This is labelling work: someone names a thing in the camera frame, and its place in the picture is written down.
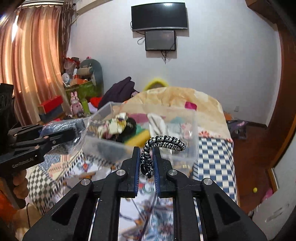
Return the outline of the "left hand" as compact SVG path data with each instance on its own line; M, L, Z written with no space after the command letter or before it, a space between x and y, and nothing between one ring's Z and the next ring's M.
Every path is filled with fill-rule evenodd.
M22 170L18 173L14 174L13 177L13 184L15 185L15 188L13 190L15 196L19 199L25 199L28 194L28 180L26 178L27 171Z

